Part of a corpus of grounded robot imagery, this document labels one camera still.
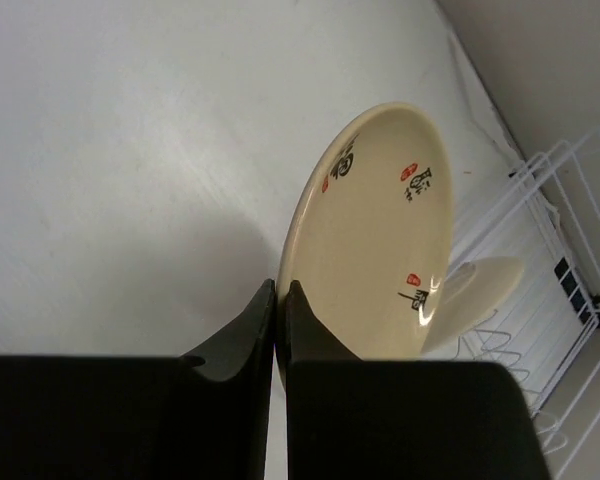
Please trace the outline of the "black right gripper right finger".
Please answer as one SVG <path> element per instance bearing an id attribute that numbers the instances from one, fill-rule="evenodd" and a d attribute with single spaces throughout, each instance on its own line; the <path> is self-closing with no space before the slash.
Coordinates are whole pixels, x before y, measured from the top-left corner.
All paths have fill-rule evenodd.
<path id="1" fill-rule="evenodd" d="M 546 479 L 524 396 L 502 365 L 363 361 L 314 315 L 299 282 L 284 301 L 292 479 Z"/>

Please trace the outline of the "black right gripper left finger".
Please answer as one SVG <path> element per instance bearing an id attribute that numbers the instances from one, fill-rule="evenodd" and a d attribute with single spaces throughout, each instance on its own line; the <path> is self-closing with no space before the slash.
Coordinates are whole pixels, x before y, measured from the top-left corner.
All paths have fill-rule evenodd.
<path id="1" fill-rule="evenodd" d="M 275 285 L 180 356 L 0 355 L 0 479 L 260 479 Z"/>

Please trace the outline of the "beige calligraphy plate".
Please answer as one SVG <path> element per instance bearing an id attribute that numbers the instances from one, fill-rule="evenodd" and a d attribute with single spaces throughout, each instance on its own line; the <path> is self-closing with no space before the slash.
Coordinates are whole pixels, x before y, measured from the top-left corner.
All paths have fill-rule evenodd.
<path id="1" fill-rule="evenodd" d="M 402 102 L 364 111 L 302 191 L 281 255 L 279 306 L 298 283 L 320 324 L 355 357 L 416 359 L 441 303 L 453 208 L 434 122 Z"/>

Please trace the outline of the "cream floral green plate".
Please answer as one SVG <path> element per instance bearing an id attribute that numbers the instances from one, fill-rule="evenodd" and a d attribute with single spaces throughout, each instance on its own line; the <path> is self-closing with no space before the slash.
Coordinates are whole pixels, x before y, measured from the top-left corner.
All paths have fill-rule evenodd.
<path id="1" fill-rule="evenodd" d="M 524 261 L 514 256 L 463 263 L 445 283 L 421 354 L 430 354 L 457 340 L 488 319 L 517 288 L 524 270 Z"/>

